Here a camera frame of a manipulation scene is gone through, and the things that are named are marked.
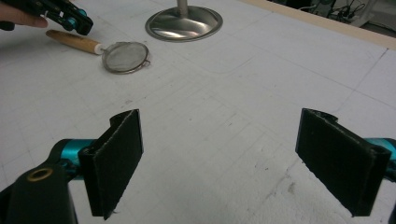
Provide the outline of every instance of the finger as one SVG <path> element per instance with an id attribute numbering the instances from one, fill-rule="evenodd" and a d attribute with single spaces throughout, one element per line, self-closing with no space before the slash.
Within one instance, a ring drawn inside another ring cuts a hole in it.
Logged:
<path id="1" fill-rule="evenodd" d="M 32 16 L 15 7 L 0 2 L 0 21 L 11 21 L 20 25 L 47 27 L 48 22 L 42 17 Z"/>

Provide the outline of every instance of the tool handle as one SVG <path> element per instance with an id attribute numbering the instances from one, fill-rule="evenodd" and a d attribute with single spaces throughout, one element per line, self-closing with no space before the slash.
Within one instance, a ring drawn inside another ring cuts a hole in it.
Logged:
<path id="1" fill-rule="evenodd" d="M 103 46 L 101 43 L 89 39 L 87 37 L 82 37 L 79 35 L 72 35 L 62 31 L 48 30 L 46 35 L 55 39 L 67 46 L 73 47 L 75 49 L 81 49 L 93 54 L 102 54 Z"/>

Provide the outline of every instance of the stainless steel base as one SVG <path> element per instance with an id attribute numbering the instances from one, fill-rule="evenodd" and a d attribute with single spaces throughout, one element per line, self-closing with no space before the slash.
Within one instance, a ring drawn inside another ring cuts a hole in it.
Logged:
<path id="1" fill-rule="evenodd" d="M 148 19 L 146 31 L 165 41 L 185 42 L 213 35 L 223 20 L 219 13 L 204 7 L 188 7 L 181 15 L 178 7 L 161 11 Z"/>

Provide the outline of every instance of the metal strainer rim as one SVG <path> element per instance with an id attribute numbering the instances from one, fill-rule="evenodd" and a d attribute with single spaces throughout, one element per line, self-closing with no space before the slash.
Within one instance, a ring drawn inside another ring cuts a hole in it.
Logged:
<path id="1" fill-rule="evenodd" d="M 112 52 L 114 49 L 118 49 L 118 48 L 120 48 L 122 46 L 125 46 L 125 45 L 139 45 L 139 46 L 143 47 L 143 49 L 146 52 L 146 55 L 145 55 L 144 59 L 142 60 L 142 62 L 138 66 L 135 66 L 135 67 L 133 67 L 131 69 L 128 69 L 128 70 L 125 70 L 125 71 L 119 71 L 119 70 L 115 70 L 115 69 L 112 69 L 112 68 L 108 67 L 108 65 L 107 65 L 107 57 L 108 57 L 109 53 Z M 149 57 L 149 49 L 148 49 L 148 47 L 146 45 L 144 45 L 142 43 L 139 43 L 139 42 L 117 42 L 117 43 L 109 46 L 107 49 L 104 50 L 104 53 L 102 54 L 102 64 L 103 64 L 104 68 L 107 71 L 109 71 L 109 72 L 111 72 L 113 74 L 119 74 L 119 75 L 131 74 L 133 72 L 136 72 L 136 71 L 140 70 L 146 64 L 150 64 L 150 61 L 148 60 L 148 57 Z"/>

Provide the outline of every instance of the mesh strainer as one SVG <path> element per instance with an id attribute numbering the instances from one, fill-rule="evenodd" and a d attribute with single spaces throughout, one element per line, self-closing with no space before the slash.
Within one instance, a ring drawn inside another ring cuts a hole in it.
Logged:
<path id="1" fill-rule="evenodd" d="M 54 30 L 46 35 L 70 47 L 102 54 L 104 68 L 114 74 L 130 74 L 149 65 L 149 49 L 138 42 L 117 42 L 105 49 L 101 43 L 79 35 Z"/>

